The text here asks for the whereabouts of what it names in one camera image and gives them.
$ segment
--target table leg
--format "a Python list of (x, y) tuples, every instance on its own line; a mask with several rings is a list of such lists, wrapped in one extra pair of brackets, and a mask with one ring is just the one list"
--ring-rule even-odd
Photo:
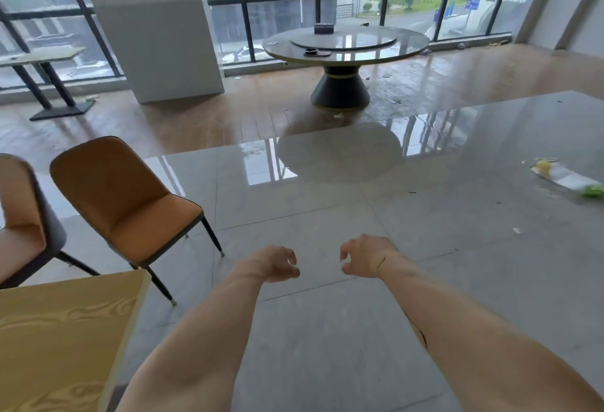
[(66, 107), (55, 107), (55, 108), (49, 107), (48, 109), (46, 107), (44, 107), (45, 110), (42, 110), (42, 111), (36, 113), (35, 115), (33, 115), (30, 118), (30, 121), (40, 121), (41, 119), (50, 119), (50, 118), (64, 118), (66, 116), (79, 116), (79, 115), (83, 115), (84, 113), (86, 113), (94, 105), (94, 102), (76, 103), (74, 101), (73, 97), (71, 96), (71, 94), (69, 93), (69, 91), (67, 91), (67, 89), (65, 88), (65, 86), (64, 86), (63, 82), (61, 81), (61, 79), (59, 78), (59, 76), (57, 75), (57, 72), (55, 72), (52, 65), (50, 65), (50, 62), (43, 62), (40, 64), (40, 66), (41, 66), (42, 70), (44, 71), (44, 73), (47, 74), (48, 79), (53, 84), (53, 86), (57, 89), (57, 92), (59, 93), (59, 95), (61, 95), (61, 97), (67, 104), (67, 106)]
[(366, 107), (370, 96), (359, 76), (360, 66), (324, 66), (325, 74), (310, 96), (312, 104), (329, 111), (353, 111)]
[(63, 82), (57, 75), (57, 72), (54, 71), (53, 66), (50, 65), (50, 62), (43, 62), (40, 64), (40, 66), (42, 67), (42, 70), (44, 70), (44, 73), (46, 73), (48, 75), (48, 79), (53, 84), (53, 86), (57, 89), (57, 92), (59, 93), (59, 95), (61, 95), (63, 100), (65, 100), (65, 103), (67, 103), (67, 106), (75, 107), (76, 102), (74, 101), (71, 94), (67, 91), (67, 89), (65, 89)]
[(15, 72), (17, 72), (17, 74), (19, 75), (19, 78), (21, 78), (21, 80), (25, 83), (27, 88), (31, 91), (31, 93), (34, 95), (36, 100), (38, 100), (38, 102), (40, 102), (40, 104), (42, 105), (42, 107), (45, 110), (50, 110), (53, 108), (51, 103), (48, 101), (46, 96), (44, 94), (42, 94), (42, 91), (37, 86), (36, 82), (32, 79), (32, 77), (30, 76), (30, 74), (27, 72), (27, 70), (25, 69), (25, 67), (23, 65), (14, 65), (13, 70)]

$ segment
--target table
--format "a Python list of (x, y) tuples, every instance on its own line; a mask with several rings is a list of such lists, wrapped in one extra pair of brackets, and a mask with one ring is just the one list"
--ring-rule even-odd
[[(314, 27), (308, 27), (267, 38), (262, 47), (276, 59), (322, 65), (325, 74), (310, 96), (313, 105), (330, 111), (351, 111), (366, 107), (370, 100), (359, 76), (361, 65), (411, 57), (426, 49), (429, 42), (424, 34), (397, 27), (336, 25), (334, 35), (315, 35)], [(306, 55), (305, 49), (311, 44), (330, 54)]]
[(0, 291), (0, 410), (104, 412), (147, 271)]
[[(50, 65), (50, 62), (72, 60), (73, 57), (80, 54), (82, 51), (84, 51), (84, 49), (86, 48), (75, 48), (68, 45), (46, 46), (44, 48), (33, 49), (31, 52), (26, 52), (23, 54), (0, 57), (0, 68), (12, 67), (13, 70), (19, 75), (19, 78), (23, 80), (27, 88), (29, 88), (36, 100), (38, 100), (38, 102), (40, 102), (44, 108), (42, 111), (33, 115), (30, 118), (30, 121), (83, 115), (92, 107), (92, 105), (94, 105), (94, 102), (76, 103), (65, 88), (57, 73), (54, 71), (53, 66)], [(66, 107), (53, 108), (52, 104), (48, 101), (46, 96), (42, 93), (41, 89), (37, 86), (36, 82), (31, 78), (30, 74), (23, 66), (30, 64), (40, 64), (40, 67), (44, 73), (47, 74), (50, 82), (57, 89), (59, 95), (61, 95), (67, 104)]]

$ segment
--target forearm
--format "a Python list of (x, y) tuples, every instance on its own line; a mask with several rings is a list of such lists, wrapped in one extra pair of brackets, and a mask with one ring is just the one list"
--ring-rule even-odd
[(469, 297), (390, 254), (378, 269), (468, 411), (602, 410), (595, 391), (556, 355)]
[[(183, 401), (189, 396), (199, 407), (180, 404), (182, 410), (227, 409), (264, 278), (259, 263), (238, 263), (145, 360), (132, 378), (123, 410), (130, 410), (128, 396), (134, 410), (147, 395)], [(148, 402), (155, 406), (152, 399)]]

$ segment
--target wooden floor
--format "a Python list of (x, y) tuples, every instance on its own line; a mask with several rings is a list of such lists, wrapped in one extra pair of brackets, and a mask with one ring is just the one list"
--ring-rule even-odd
[(30, 122), (35, 103), (0, 107), (0, 152), (24, 157), (40, 172), (61, 151), (117, 135), (142, 157), (382, 121), (577, 90), (604, 99), (604, 61), (526, 45), (436, 52), (361, 69), (372, 96), (343, 118), (314, 108), (310, 94), (322, 69), (227, 78), (226, 92), (207, 98), (136, 102), (131, 91), (104, 93), (85, 116)]

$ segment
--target chair seat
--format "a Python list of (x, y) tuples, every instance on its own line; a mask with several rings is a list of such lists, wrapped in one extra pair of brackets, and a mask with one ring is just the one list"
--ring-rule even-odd
[(45, 248), (40, 226), (23, 225), (0, 231), (0, 283), (32, 262)]
[(204, 210), (196, 203), (177, 195), (165, 195), (122, 218), (107, 240), (135, 266), (147, 265), (149, 258), (203, 214)]

